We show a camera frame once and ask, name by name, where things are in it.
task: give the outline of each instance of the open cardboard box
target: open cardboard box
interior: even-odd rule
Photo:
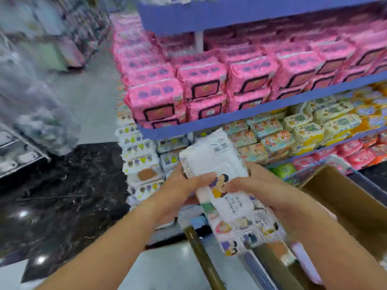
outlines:
[[[300,189],[334,213],[337,221],[378,262],[381,261],[387,253],[387,207],[330,165],[316,170]],[[324,286],[311,282],[297,263],[288,268],[281,266],[269,251],[267,246],[262,245],[254,253],[273,281],[283,290],[325,289]]]

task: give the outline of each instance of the black marble floor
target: black marble floor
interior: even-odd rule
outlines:
[[[0,266],[29,259],[45,278],[128,212],[117,143],[78,146],[0,179]]]

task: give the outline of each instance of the black rectangular outline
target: black rectangular outline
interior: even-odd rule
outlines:
[[[314,73],[314,70],[310,70],[310,71],[304,71],[304,72],[300,72],[300,73],[297,73],[296,75],[294,75],[290,80],[289,80],[289,83],[287,86],[285,86],[284,88],[289,88],[291,86],[291,84],[293,83],[294,79],[296,79],[297,76],[300,76],[300,75],[303,75],[303,74],[308,74],[308,73]],[[304,84],[304,83],[300,83],[298,85],[293,85],[292,87],[299,87],[300,85]]]
[[[156,127],[155,124],[166,123],[166,122],[173,122],[173,121],[176,121],[177,125],[180,125],[179,119],[161,120],[161,121],[157,121],[157,122],[152,122],[151,125],[152,125],[153,129],[158,129],[158,128],[161,128],[161,127]]]
[[[324,80],[328,80],[328,79],[332,79],[332,82],[333,82],[333,79],[334,79],[334,78],[335,78],[335,74],[332,74],[330,77],[320,78],[320,79],[316,80],[315,82],[313,82],[312,88],[311,88],[310,90],[314,89],[314,88],[316,87],[316,84],[317,84],[318,82],[324,81]]]
[[[368,62],[368,63],[364,63],[364,64],[360,64],[363,60],[364,60],[364,58],[367,56],[367,55],[369,55],[369,54],[371,54],[371,53],[376,53],[376,52],[379,52],[379,51],[384,51],[386,49],[386,47],[382,47],[382,48],[379,48],[379,49],[375,49],[375,50],[369,50],[368,52],[366,52],[362,57],[361,57],[361,59],[356,63],[356,66],[360,66],[360,65],[365,65],[365,64],[369,64],[369,63],[372,63],[373,61],[371,61],[371,62]]]
[[[347,79],[351,76],[354,76],[354,75],[359,75],[359,74],[364,74],[365,71],[360,71],[360,72],[356,72],[356,73],[352,73],[350,75],[348,75],[342,82],[347,82]]]
[[[148,112],[148,111],[153,111],[153,110],[157,110],[157,109],[161,109],[161,108],[165,108],[165,107],[172,107],[172,115],[175,114],[175,105],[174,105],[173,103],[171,103],[171,104],[165,104],[165,105],[161,105],[161,106],[157,106],[157,107],[152,107],[152,108],[144,109],[144,110],[143,110],[143,114],[144,114],[144,116],[145,116],[145,120],[146,120],[146,121],[151,121],[151,120],[148,119],[148,115],[147,115],[146,112]],[[156,119],[156,120],[161,120],[161,119],[164,119],[164,118],[167,118],[167,117],[169,117],[169,116],[165,116],[165,117],[163,117],[163,118],[159,118],[159,119]]]
[[[371,74],[375,74],[375,72],[377,70],[379,70],[379,68],[382,68],[382,67],[387,67],[387,64],[379,65],[378,67],[375,68],[375,70]]]
[[[252,102],[256,102],[256,101],[258,101],[258,100],[261,100],[261,102],[259,103],[259,104],[261,104],[262,101],[264,100],[264,98],[265,98],[265,97],[259,98],[259,99],[256,99],[256,100],[248,100],[248,101],[246,101],[246,102],[240,103],[240,104],[239,104],[239,109],[238,109],[238,110],[241,110],[242,107],[243,107],[244,105],[249,104],[249,103],[252,103]]]
[[[212,105],[211,107],[208,107],[208,108],[205,108],[205,109],[200,110],[200,111],[199,111],[199,119],[202,118],[202,112],[203,112],[203,111],[209,110],[209,109],[211,109],[211,108],[213,108],[213,107],[217,107],[217,106],[220,106],[220,113],[219,113],[219,114],[216,114],[216,115],[215,115],[215,114],[214,114],[214,115],[211,115],[211,116],[209,116],[209,117],[220,115],[220,114],[222,113],[222,103],[218,103],[218,104]]]
[[[215,95],[219,92],[219,87],[220,87],[220,80],[219,79],[215,79],[215,80],[210,80],[210,81],[207,81],[207,82],[201,82],[201,83],[197,83],[197,84],[194,84],[192,87],[191,87],[191,91],[192,91],[192,98],[196,98],[195,97],[195,88],[196,87],[200,87],[200,86],[203,86],[203,85],[206,85],[206,84],[212,84],[212,83],[218,83],[218,87],[217,87],[217,90],[216,92],[214,93],[210,93],[209,95]],[[198,98],[205,98],[205,97],[208,97],[209,95],[204,95],[202,97],[198,97]]]
[[[264,83],[262,84],[261,87],[257,87],[257,88],[254,88],[252,90],[249,90],[249,91],[246,91],[246,92],[253,92],[254,90],[258,89],[258,88],[262,88],[264,87],[265,83],[267,82],[268,80],[268,75],[264,75],[264,76],[260,76],[260,77],[255,77],[255,78],[250,78],[248,80],[246,80],[243,84],[242,84],[242,87],[241,87],[241,90],[239,93],[244,93],[244,88],[246,87],[246,85],[249,83],[249,82],[252,82],[254,80],[259,80],[259,79],[262,79],[262,78],[266,78],[266,80],[264,81]]]
[[[331,73],[331,72],[334,72],[334,71],[336,71],[336,70],[333,70],[333,71],[330,71],[330,72],[324,72],[324,73],[322,73],[322,72],[320,72],[321,70],[322,70],[322,68],[324,68],[324,66],[327,64],[327,63],[330,63],[330,62],[337,62],[337,61],[341,61],[342,60],[342,64],[341,64],[341,66],[344,64],[344,62],[345,62],[345,60],[346,60],[347,58],[345,57],[345,58],[339,58],[339,59],[332,59],[332,60],[327,60],[325,63],[324,63],[324,65],[322,65],[322,67],[320,68],[320,70],[317,72],[317,74],[327,74],[327,73]]]
[[[280,95],[276,98],[276,100],[280,100],[282,96],[287,95],[288,93],[291,93],[291,92],[296,92],[296,91],[297,91],[297,90],[291,90],[290,92],[284,92],[284,93],[280,94]],[[298,95],[301,91],[302,91],[302,88],[300,88],[300,89],[298,90],[298,93],[296,93],[296,94],[294,94],[294,95]]]

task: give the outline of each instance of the blue shelf edge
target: blue shelf edge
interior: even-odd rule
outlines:
[[[328,150],[330,148],[333,148],[336,145],[340,145],[341,143],[346,143],[348,141],[356,140],[356,139],[362,138],[362,137],[367,136],[367,135],[372,135],[374,133],[378,133],[378,132],[384,131],[386,129],[387,129],[387,125],[379,127],[379,128],[376,128],[376,129],[371,129],[371,130],[368,130],[368,131],[360,132],[360,133],[352,136],[351,138],[347,138],[347,139],[342,140],[342,141],[340,141],[338,143],[335,143],[333,145],[325,146],[323,148],[319,148],[318,150],[313,150],[313,151],[310,151],[310,152],[307,152],[307,153],[303,153],[302,155],[299,155],[299,156],[292,156],[292,157],[286,158],[285,160],[282,160],[282,161],[279,161],[279,162],[275,162],[275,163],[270,164],[270,165],[266,165],[265,168],[268,168],[268,169],[269,168],[274,168],[274,167],[277,167],[277,166],[279,166],[281,164],[285,164],[285,163],[289,163],[289,162],[292,162],[294,160],[297,160],[298,158],[303,158],[305,156],[312,155],[313,153],[316,153],[318,151]]]
[[[202,130],[202,129],[222,125],[235,120],[252,117],[264,112],[273,111],[283,107],[288,107],[291,105],[303,103],[308,100],[315,100],[317,98],[326,97],[338,92],[344,92],[346,90],[362,87],[370,83],[379,82],[384,79],[387,79],[387,71],[361,77],[352,82],[344,82],[344,83],[339,83],[335,85],[330,85],[325,88],[319,88],[316,90],[311,90],[309,92],[300,93],[293,97],[284,98],[282,100],[267,102],[250,109],[239,110],[232,113],[224,113],[218,116],[208,117],[205,119],[187,122],[180,125],[167,126],[167,127],[157,128],[157,129],[148,129],[148,128],[139,126],[138,129],[140,130],[144,138],[149,138],[152,140],[167,139],[170,137],[187,134],[192,131],[197,131],[197,130]]]
[[[157,35],[228,26],[380,0],[215,0],[165,6],[137,2],[143,27]]]

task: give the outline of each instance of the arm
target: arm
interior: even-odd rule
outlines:
[[[387,273],[314,199],[273,173],[247,163],[251,177],[235,178],[226,191],[243,190],[271,206],[297,234],[328,290],[382,290]]]
[[[186,179],[181,164],[156,193],[144,200],[93,244],[48,277],[37,290],[116,290],[154,229],[173,219],[192,191],[216,173]]]

